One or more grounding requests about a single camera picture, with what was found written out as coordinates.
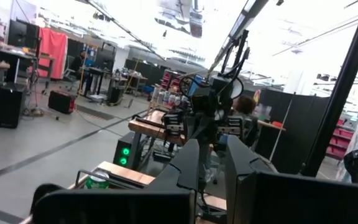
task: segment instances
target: green light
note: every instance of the green light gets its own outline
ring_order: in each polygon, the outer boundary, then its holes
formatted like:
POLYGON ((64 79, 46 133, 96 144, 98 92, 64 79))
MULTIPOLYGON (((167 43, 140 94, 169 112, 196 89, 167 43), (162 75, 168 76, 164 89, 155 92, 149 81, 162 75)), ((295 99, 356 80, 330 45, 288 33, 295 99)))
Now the green light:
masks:
POLYGON ((123 153, 125 156, 129 155, 129 149, 128 149, 128 148, 124 148, 124 149, 122 150, 122 153, 123 153))
POLYGON ((127 159, 121 158, 121 159, 119 160, 119 163, 121 163, 121 165, 125 165, 125 164, 127 164, 127 159))

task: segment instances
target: chair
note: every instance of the chair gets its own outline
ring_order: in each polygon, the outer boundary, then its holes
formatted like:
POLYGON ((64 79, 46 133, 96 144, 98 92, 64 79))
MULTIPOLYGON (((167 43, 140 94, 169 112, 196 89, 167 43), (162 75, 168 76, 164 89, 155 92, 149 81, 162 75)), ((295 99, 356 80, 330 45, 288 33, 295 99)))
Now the chair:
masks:
POLYGON ((75 71, 69 69, 71 63, 73 63, 74 61, 74 57, 67 55, 67 60, 66 60, 66 69, 63 72, 63 81, 64 82, 70 82, 70 85, 65 86, 65 88, 68 91, 71 91, 73 89, 73 85, 74 83, 77 81, 77 77, 75 74, 75 71))
MULTIPOLYGON (((255 117, 247 117, 244 124, 244 137, 242 142, 248 146, 252 147, 256 140, 259 137, 259 127, 258 127, 258 119, 255 117)), ((219 158, 218 164, 213 164, 213 167, 216 167, 216 174, 213 179, 213 184, 218 184, 218 176, 222 172, 222 169, 225 165, 226 160, 226 143, 225 142, 217 142, 214 144, 214 152, 219 158)))

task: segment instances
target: green can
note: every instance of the green can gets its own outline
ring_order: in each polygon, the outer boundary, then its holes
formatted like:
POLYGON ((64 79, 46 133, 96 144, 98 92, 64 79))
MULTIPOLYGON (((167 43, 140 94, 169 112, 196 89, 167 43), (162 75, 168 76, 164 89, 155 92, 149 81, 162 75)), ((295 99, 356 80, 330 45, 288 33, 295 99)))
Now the green can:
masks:
MULTIPOLYGON (((109 174, 101 171, 95 172, 102 177, 109 178, 109 174)), ((108 189, 109 182, 107 180, 100 179, 99 177, 89 176, 85 182, 85 189, 108 189)))

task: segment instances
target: floor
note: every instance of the floor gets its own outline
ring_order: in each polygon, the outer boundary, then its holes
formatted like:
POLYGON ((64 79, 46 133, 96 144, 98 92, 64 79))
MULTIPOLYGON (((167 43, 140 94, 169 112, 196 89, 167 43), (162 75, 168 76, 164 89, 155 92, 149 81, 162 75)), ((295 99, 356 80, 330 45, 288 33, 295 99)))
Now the floor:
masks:
MULTIPOLYGON (((53 83, 50 89, 64 86, 53 83)), ((38 93, 31 96, 28 105, 37 102, 45 109, 45 116, 23 118, 17 129, 0 129, 0 224, 16 224, 25 218, 40 184, 69 186, 78 170, 91 170, 102 161, 112 161, 117 140, 129 131, 128 121, 135 114, 144 114, 148 105, 145 99, 134 98, 126 108, 132 99, 129 95, 113 107, 79 97, 78 111, 63 115, 47 109, 48 96, 40 93, 42 88, 42 84, 37 85, 38 93)), ((318 178, 334 178, 334 163, 324 161, 318 178)), ((157 175, 161 169, 161 164, 152 162, 145 171, 157 175)), ((224 197, 223 174, 218 184, 209 184, 206 191, 224 197)))

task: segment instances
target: red curtain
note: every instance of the red curtain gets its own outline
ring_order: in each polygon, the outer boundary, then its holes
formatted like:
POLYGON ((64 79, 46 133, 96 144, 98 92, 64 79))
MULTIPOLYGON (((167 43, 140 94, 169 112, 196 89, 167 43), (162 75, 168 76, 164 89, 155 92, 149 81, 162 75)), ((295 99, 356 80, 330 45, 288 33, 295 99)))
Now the red curtain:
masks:
MULTIPOLYGON (((65 64, 65 54, 67 47, 67 36, 50 30, 49 28, 40 28, 41 45, 40 52, 47 53, 54 58, 51 78, 62 79, 63 68, 65 64)), ((40 59, 40 65, 49 66, 48 59, 40 59)), ((48 72, 39 69, 41 77, 46 77, 48 72)))

